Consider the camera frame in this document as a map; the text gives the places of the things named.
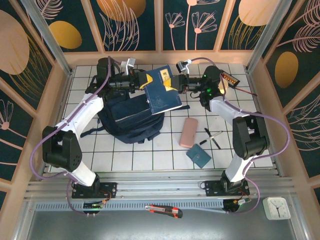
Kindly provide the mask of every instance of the blue notebook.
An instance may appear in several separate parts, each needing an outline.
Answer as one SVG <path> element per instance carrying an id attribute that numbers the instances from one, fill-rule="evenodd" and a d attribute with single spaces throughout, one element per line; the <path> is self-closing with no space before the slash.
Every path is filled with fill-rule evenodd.
<path id="1" fill-rule="evenodd" d="M 160 114 L 182 106 L 179 93 L 170 87 L 172 72 L 169 65 L 146 71 L 152 82 L 144 87 L 152 114 Z"/>

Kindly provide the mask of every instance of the red utility knife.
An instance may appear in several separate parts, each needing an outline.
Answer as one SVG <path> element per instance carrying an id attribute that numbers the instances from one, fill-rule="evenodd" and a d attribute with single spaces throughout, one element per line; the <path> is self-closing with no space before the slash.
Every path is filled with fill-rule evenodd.
<path id="1" fill-rule="evenodd" d="M 150 211 L 150 213 L 168 215 L 176 219 L 182 218 L 183 215 L 179 208 L 173 206 L 146 205 L 145 210 Z"/>

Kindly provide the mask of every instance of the clock face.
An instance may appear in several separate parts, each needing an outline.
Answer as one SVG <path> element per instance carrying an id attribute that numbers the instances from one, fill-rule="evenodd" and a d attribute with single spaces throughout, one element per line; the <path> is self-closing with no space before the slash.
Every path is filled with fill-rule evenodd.
<path id="1" fill-rule="evenodd" d="M 290 212 L 287 202 L 281 197 L 270 197 L 267 201 L 271 217 L 273 219 L 288 219 L 290 218 Z"/>

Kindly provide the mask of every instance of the yellow oval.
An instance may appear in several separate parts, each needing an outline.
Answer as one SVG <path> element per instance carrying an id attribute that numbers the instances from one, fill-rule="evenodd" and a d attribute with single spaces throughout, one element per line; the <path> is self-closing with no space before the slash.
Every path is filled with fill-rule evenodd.
<path id="1" fill-rule="evenodd" d="M 7 74 L 20 74 L 29 61 L 28 36 L 17 20 L 2 10 L 0 23 L 0 69 Z"/>
<path id="2" fill-rule="evenodd" d="M 128 10 L 132 9 L 136 18 L 140 17 L 146 9 L 146 0 L 97 0 L 96 2 L 108 18 L 120 22 L 124 22 L 124 19 L 131 19 L 131 17 L 125 17 L 123 2 Z"/>
<path id="3" fill-rule="evenodd" d="M 239 18 L 248 26 L 266 25 L 279 0 L 241 0 Z"/>
<path id="4" fill-rule="evenodd" d="M 296 78 L 298 67 L 298 58 L 294 53 L 290 51 L 282 53 L 275 64 L 276 84 L 282 89 L 289 87 Z"/>
<path id="5" fill-rule="evenodd" d="M 49 28 L 57 43 L 66 49 L 76 49 L 82 44 L 80 32 L 66 21 L 55 21 Z"/>

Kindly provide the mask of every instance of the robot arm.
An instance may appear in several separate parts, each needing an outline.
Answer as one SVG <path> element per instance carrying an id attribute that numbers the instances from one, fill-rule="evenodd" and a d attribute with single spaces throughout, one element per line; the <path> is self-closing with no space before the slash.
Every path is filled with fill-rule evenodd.
<path id="1" fill-rule="evenodd" d="M 105 92 L 110 89 L 128 89 L 133 93 L 135 90 L 141 90 L 141 86 L 147 84 L 149 80 L 145 73 L 135 72 L 132 68 L 133 65 L 134 62 L 129 58 L 126 65 L 127 70 L 125 71 L 127 75 L 115 74 L 114 68 L 111 69 L 111 78 L 108 81 Z M 100 59 L 97 65 L 97 85 L 106 78 L 107 69 L 105 58 Z M 223 188 L 225 192 L 228 192 L 242 186 L 244 167 L 250 159 L 262 154 L 269 147 L 269 139 L 263 118 L 243 114 L 226 104 L 227 100 L 223 99 L 218 89 L 220 74 L 221 71 L 216 66 L 209 66 L 202 78 L 189 78 L 188 74 L 186 76 L 180 74 L 174 76 L 171 82 L 174 85 L 172 87 L 178 89 L 180 93 L 200 91 L 201 105 L 207 110 L 217 113 L 233 126 L 235 155 L 230 166 L 223 172 L 221 177 Z M 96 88 L 87 90 L 76 109 L 95 90 Z M 78 140 L 89 121 L 103 109 L 102 96 L 98 94 L 87 102 L 67 126 L 44 142 L 42 151 L 44 162 L 67 171 L 78 184 L 91 188 L 93 191 L 99 189 L 99 176 L 82 162 L 82 152 Z M 63 120 L 55 127 L 47 126 L 43 130 L 43 137 L 48 136 L 65 122 L 66 120 Z M 253 130 L 254 133 L 249 134 L 248 128 Z"/>
<path id="2" fill-rule="evenodd" d="M 55 127 L 47 126 L 43 130 L 44 137 L 62 126 L 91 95 L 92 93 L 85 94 L 78 106 Z M 103 99 L 97 95 L 94 96 L 68 125 L 62 128 L 57 135 L 44 142 L 42 147 L 44 162 L 67 171 L 74 180 L 86 187 L 92 186 L 97 176 L 82 161 L 78 141 L 87 124 L 103 107 Z"/>

